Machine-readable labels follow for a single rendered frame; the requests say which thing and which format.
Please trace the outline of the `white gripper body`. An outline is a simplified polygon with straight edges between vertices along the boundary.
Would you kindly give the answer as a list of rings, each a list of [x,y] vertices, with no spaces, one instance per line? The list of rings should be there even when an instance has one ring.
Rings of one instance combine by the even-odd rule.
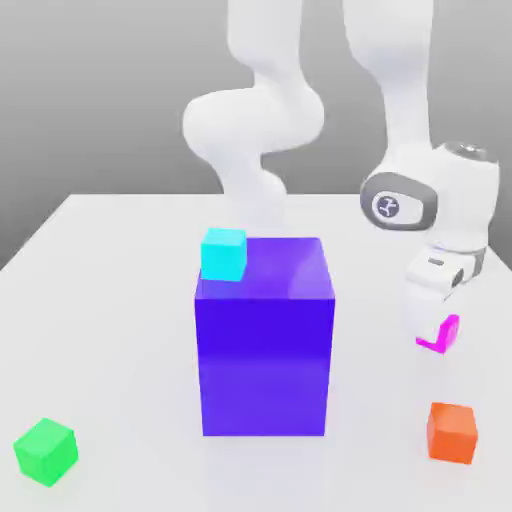
[[[411,281],[405,283],[403,312],[408,334],[425,341],[437,340],[441,324],[450,315],[443,293]]]

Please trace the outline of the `small magenta cube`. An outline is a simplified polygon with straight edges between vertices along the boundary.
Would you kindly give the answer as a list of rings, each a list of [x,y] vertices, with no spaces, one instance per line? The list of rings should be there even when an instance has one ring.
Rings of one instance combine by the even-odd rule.
[[[422,338],[416,339],[416,344],[427,348],[436,353],[445,354],[454,344],[460,326],[460,317],[458,315],[449,315],[440,325],[438,336],[435,342],[429,342]]]

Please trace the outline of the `small orange cube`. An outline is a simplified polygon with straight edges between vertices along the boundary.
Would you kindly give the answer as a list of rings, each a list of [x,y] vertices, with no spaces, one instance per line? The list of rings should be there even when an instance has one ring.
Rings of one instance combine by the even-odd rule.
[[[431,459],[471,465],[479,436],[473,409],[433,402],[426,436]]]

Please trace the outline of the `small cyan cube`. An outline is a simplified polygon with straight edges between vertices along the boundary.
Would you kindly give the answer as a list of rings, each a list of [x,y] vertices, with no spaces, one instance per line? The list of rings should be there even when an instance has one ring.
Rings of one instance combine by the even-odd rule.
[[[201,242],[201,278],[239,282],[247,265],[244,230],[209,228]]]

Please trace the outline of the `small green cube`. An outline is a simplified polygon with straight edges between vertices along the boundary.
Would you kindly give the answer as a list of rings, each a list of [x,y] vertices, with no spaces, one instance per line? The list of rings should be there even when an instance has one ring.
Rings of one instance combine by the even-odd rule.
[[[52,487],[78,460],[74,431],[49,418],[41,419],[13,444],[23,475]]]

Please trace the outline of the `large purple box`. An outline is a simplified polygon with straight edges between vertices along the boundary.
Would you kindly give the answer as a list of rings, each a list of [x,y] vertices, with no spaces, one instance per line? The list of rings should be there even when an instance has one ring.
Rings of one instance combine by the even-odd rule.
[[[241,281],[198,279],[204,435],[323,435],[335,304],[313,237],[251,238]]]

